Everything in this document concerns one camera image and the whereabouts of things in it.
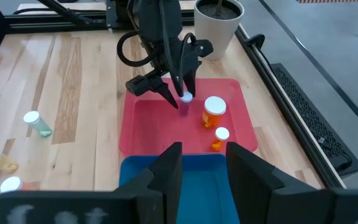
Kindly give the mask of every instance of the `wooden table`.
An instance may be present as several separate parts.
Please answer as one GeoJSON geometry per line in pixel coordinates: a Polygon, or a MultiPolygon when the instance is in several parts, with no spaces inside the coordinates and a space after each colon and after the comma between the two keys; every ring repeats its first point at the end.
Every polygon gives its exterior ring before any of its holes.
{"type": "MultiPolygon", "coordinates": [[[[184,27],[183,38],[192,27],[184,27]]],[[[0,47],[0,148],[20,163],[14,174],[39,189],[114,190],[123,160],[118,149],[125,82],[151,66],[132,68],[116,55],[123,32],[106,30],[7,35],[0,47]],[[41,138],[22,118],[40,111],[54,130],[41,138]]],[[[145,57],[136,37],[124,53],[145,57]]],[[[258,156],[322,187],[239,41],[226,56],[205,61],[197,77],[235,78],[257,135],[258,156]]],[[[0,183],[9,175],[0,172],[0,183]]]]}

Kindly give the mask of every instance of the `metal frame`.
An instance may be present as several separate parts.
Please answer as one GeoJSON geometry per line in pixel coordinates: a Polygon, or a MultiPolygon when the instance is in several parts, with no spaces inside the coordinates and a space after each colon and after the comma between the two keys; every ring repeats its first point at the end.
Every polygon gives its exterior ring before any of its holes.
{"type": "MultiPolygon", "coordinates": [[[[15,15],[3,16],[0,12],[0,44],[6,34],[34,33],[34,32],[65,32],[65,31],[84,31],[84,30],[129,30],[132,26],[129,23],[121,22],[118,9],[122,7],[122,1],[115,0],[112,4],[108,1],[108,12],[80,12],[77,15],[86,18],[85,21],[93,21],[93,23],[78,21],[70,22],[71,16],[48,14],[48,15],[15,15]]],[[[49,4],[54,11],[62,12],[61,6],[58,4],[49,4]]],[[[182,23],[184,26],[192,26],[194,24],[193,10],[182,11],[182,23]]],[[[275,79],[269,62],[263,58],[260,49],[256,44],[249,45],[247,40],[249,37],[242,27],[236,31],[236,36],[249,56],[250,60],[257,69],[260,77],[264,81],[270,94],[273,96],[276,104],[283,113],[286,121],[298,138],[302,148],[311,160],[319,177],[326,187],[346,188],[341,178],[338,176],[325,154],[322,152],[316,139],[310,133],[310,130],[303,122],[295,107],[292,105],[287,94],[281,88],[279,82],[275,79]]]]}

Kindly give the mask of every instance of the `white pot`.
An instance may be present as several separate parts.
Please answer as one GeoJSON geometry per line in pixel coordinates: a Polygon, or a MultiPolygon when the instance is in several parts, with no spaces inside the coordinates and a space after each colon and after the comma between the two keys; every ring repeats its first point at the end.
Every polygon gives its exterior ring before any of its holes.
{"type": "Polygon", "coordinates": [[[229,1],[237,6],[241,12],[240,16],[229,20],[220,20],[208,17],[202,14],[197,5],[200,1],[197,0],[194,5],[194,22],[195,22],[195,36],[197,39],[206,39],[211,41],[214,51],[205,57],[208,60],[218,60],[224,56],[224,53],[229,46],[231,39],[240,24],[240,19],[244,15],[244,7],[236,0],[229,1]]]}

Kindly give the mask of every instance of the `red tray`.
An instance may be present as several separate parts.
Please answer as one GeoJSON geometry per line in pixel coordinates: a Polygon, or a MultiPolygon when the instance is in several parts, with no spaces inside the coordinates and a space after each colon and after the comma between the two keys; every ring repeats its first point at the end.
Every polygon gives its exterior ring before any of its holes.
{"type": "MultiPolygon", "coordinates": [[[[180,106],[179,97],[169,78],[169,84],[180,106]]],[[[219,96],[227,104],[219,126],[230,131],[228,141],[234,141],[251,152],[258,142],[239,82],[228,78],[199,78],[196,80],[196,97],[190,103],[188,115],[183,117],[158,93],[147,92],[134,96],[125,95],[119,148],[125,156],[155,156],[161,154],[176,141],[183,143],[184,154],[215,153],[211,150],[215,129],[206,129],[201,124],[204,100],[219,96]]],[[[226,144],[221,154],[226,154],[226,144]]]]}

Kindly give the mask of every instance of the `blue container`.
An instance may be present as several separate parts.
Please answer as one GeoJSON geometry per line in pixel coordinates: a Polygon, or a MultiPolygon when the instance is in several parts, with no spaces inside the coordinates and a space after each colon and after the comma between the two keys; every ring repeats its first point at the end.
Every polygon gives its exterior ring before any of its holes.
{"type": "MultiPolygon", "coordinates": [[[[131,180],[157,156],[131,156],[121,164],[119,185],[131,180]]],[[[240,223],[222,154],[183,156],[177,223],[240,223]]]]}

